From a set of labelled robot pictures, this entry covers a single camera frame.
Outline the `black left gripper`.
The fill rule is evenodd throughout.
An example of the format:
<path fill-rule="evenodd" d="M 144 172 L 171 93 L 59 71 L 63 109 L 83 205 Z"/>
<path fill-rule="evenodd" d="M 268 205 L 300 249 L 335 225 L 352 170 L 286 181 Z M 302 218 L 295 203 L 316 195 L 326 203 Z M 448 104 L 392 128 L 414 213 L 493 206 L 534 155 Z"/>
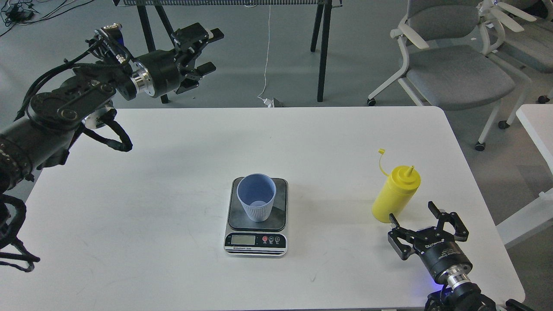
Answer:
<path fill-rule="evenodd" d="M 152 51 L 132 60 L 134 71 L 130 80 L 136 87 L 136 93 L 146 93 L 156 98 L 174 91 L 182 94 L 199 86 L 200 81 L 216 70 L 212 62 L 198 68 L 181 72 L 186 54 L 200 54 L 207 44 L 224 38 L 219 28 L 206 29 L 200 23 L 176 29 L 171 33 L 174 49 L 170 51 Z"/>

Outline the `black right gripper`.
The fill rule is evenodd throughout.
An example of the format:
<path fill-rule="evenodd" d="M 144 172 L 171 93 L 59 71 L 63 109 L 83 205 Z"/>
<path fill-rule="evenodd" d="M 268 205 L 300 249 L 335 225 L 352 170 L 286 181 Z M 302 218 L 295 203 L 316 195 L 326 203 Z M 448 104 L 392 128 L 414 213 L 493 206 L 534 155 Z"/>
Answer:
<path fill-rule="evenodd" d="M 470 273 L 473 268 L 468 257 L 456 243 L 466 242 L 469 231 L 457 213 L 440 211 L 432 201 L 429 201 L 427 206 L 437 220 L 435 227 L 416 233 L 401 227 L 394 214 L 390 213 L 388 217 L 393 226 L 388 232 L 388 242 L 402 260 L 407 260 L 409 256 L 417 253 L 435 283 L 445 285 L 448 283 L 448 276 L 451 274 L 448 270 L 451 267 L 458 267 L 465 274 Z M 446 223 L 453 226 L 454 234 L 444 229 Z"/>

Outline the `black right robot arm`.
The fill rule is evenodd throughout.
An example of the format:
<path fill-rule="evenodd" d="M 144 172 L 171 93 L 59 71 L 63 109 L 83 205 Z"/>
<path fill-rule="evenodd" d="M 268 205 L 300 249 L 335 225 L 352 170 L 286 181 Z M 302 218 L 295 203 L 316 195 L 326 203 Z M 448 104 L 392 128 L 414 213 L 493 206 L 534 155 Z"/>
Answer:
<path fill-rule="evenodd" d="M 388 241 L 399 258 L 407 260 L 416 254 L 426 267 L 440 291 L 427 296 L 425 311 L 531 311 L 532 308 L 508 299 L 504 307 L 484 295 L 468 274 L 472 263 L 458 242 L 465 242 L 469 231 L 457 213 L 440 211 L 432 202 L 428 209 L 437 220 L 437 225 L 417 232 L 400 226 L 390 213 L 393 227 L 388 232 Z"/>

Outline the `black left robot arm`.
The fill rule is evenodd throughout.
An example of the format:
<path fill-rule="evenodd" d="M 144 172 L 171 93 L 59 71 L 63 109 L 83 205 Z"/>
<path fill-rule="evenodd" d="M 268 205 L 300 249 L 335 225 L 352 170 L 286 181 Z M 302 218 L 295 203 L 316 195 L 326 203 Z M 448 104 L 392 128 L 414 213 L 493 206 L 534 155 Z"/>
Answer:
<path fill-rule="evenodd" d="M 128 152 L 133 144 L 115 121 L 112 98 L 127 101 L 141 92 L 160 97 L 181 94 L 199 85 L 216 67 L 208 62 L 195 67 L 207 44 L 224 37 L 220 29 L 195 23 L 170 33 L 174 48 L 135 57 L 123 44 L 122 26 L 103 26 L 88 41 L 89 47 L 71 61 L 65 60 L 29 87 L 14 122 L 1 130 L 1 264 L 31 272 L 40 258 L 26 250 L 17 237 L 25 218 L 24 201 L 6 194 L 33 172 L 64 165 L 81 134 L 109 148 Z"/>

